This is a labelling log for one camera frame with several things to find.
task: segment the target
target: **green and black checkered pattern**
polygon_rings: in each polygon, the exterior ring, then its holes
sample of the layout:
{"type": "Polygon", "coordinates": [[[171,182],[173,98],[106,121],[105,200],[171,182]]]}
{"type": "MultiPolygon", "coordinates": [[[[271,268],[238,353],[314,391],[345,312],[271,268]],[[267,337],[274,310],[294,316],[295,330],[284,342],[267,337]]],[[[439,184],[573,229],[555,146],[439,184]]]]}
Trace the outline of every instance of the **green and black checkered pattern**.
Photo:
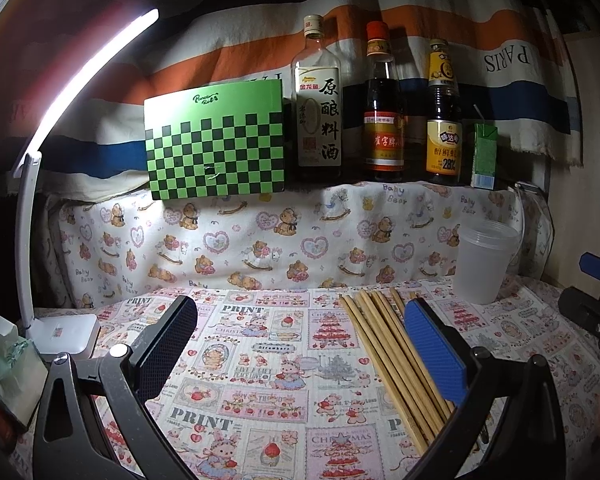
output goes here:
{"type": "Polygon", "coordinates": [[[154,200],[284,189],[282,112],[223,116],[221,123],[200,119],[145,133],[154,200]]]}

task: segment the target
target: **white bottle cap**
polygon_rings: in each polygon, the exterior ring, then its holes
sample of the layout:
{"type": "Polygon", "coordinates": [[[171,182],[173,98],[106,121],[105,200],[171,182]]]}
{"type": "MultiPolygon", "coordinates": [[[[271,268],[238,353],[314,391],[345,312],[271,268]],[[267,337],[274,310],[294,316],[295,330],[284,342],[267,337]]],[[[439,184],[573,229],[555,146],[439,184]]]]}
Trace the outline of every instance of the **white bottle cap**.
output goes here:
{"type": "Polygon", "coordinates": [[[320,14],[309,14],[304,17],[304,35],[322,35],[322,16],[320,14]]]}

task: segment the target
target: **plastic cup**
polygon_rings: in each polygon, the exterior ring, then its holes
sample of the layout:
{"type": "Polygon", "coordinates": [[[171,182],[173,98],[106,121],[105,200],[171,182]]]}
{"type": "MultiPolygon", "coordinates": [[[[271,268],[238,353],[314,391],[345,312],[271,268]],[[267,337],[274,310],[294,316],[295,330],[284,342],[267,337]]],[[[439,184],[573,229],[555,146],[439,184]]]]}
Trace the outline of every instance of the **plastic cup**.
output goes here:
{"type": "Polygon", "coordinates": [[[469,303],[492,303],[518,249],[520,234],[499,222],[470,219],[460,226],[458,235],[454,294],[469,303]]]}

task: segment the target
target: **cooking wine bottle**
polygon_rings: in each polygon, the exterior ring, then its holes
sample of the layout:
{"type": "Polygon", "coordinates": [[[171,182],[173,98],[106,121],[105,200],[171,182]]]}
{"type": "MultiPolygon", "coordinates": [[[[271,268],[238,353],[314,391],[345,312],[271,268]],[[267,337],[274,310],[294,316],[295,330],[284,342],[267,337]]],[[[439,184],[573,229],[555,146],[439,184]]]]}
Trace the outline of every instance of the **cooking wine bottle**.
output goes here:
{"type": "Polygon", "coordinates": [[[291,62],[299,178],[332,182],[342,166],[340,60],[322,44],[322,16],[304,18],[304,49],[291,62]]]}
{"type": "Polygon", "coordinates": [[[363,155],[367,177],[381,182],[401,180],[404,170],[404,118],[395,59],[385,22],[366,24],[366,107],[363,155]]]}
{"type": "Polygon", "coordinates": [[[458,83],[446,40],[431,40],[427,165],[429,181],[454,186],[460,179],[462,122],[458,83]]]}

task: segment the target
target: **white desk lamp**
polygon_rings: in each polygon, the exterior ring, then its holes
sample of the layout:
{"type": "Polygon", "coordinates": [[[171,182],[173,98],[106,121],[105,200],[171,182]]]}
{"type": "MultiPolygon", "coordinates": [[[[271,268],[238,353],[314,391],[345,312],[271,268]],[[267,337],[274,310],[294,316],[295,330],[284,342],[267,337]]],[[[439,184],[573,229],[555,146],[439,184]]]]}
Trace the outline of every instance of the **white desk lamp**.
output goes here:
{"type": "Polygon", "coordinates": [[[158,9],[153,9],[136,18],[85,63],[51,103],[40,121],[40,126],[23,148],[13,167],[13,176],[20,177],[15,246],[16,284],[20,313],[26,337],[33,340],[38,352],[48,361],[56,357],[58,352],[68,352],[76,359],[89,358],[93,352],[100,323],[95,314],[43,318],[36,318],[34,315],[29,250],[33,198],[36,193],[36,181],[42,159],[40,146],[69,104],[91,78],[133,38],[157,19],[158,9]]]}

